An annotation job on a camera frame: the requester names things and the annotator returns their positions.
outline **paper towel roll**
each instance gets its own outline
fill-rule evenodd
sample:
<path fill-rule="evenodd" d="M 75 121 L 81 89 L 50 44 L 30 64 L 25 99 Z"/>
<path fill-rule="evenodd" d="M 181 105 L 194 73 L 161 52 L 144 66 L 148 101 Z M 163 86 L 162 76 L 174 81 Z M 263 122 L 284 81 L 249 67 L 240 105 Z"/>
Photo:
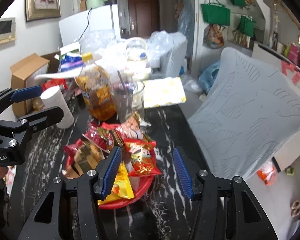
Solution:
<path fill-rule="evenodd" d="M 60 129 L 67 129 L 69 128 L 73 122 L 74 122 L 74 117 L 72 113 L 70 112 L 70 109 L 63 98 L 63 95 L 61 93 L 60 87 L 55 86 L 55 87 L 50 87 L 45 92 L 42 93 L 40 96 L 44 106 L 46 108 L 50 108 L 53 106 L 59 106 L 63 110 L 63 118 L 60 123 L 57 123 L 57 127 Z"/>

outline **white refrigerator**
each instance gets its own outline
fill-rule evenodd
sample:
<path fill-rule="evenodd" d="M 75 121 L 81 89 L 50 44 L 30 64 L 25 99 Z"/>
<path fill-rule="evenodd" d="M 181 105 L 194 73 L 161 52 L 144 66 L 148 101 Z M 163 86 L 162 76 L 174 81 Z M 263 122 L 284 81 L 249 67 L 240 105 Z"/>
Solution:
<path fill-rule="evenodd" d="M 78 41 L 88 25 L 89 10 L 71 15 L 59 21 L 59 28 L 63 46 Z M 89 27 L 86 32 L 114 29 L 116 39 L 121 38 L 118 5 L 105 5 L 95 9 L 89 14 Z"/>

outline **wooden door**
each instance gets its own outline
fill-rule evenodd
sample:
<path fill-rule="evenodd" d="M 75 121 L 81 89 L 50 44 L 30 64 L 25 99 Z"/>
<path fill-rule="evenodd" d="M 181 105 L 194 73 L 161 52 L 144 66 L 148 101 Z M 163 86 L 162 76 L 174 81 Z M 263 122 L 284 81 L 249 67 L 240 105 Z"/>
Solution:
<path fill-rule="evenodd" d="M 160 31 L 159 0 L 128 0 L 132 37 L 149 38 Z"/>

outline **yellow bottle cap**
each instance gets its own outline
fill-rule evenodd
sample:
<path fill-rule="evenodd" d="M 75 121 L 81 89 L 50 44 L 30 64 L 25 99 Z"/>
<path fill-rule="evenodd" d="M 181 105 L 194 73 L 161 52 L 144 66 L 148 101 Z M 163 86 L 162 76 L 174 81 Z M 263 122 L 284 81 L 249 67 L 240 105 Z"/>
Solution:
<path fill-rule="evenodd" d="M 89 60 L 93 60 L 92 52 L 88 52 L 82 55 L 82 61 L 87 62 Z"/>

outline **glass cup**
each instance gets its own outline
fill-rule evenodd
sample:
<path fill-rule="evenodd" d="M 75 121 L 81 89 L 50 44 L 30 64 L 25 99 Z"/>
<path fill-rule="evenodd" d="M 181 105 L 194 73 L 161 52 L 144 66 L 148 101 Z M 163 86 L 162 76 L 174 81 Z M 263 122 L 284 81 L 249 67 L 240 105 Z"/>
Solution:
<path fill-rule="evenodd" d="M 145 118 L 145 84 L 142 81 L 125 81 L 111 85 L 111 97 L 121 123 L 133 113 L 140 115 L 140 122 Z"/>

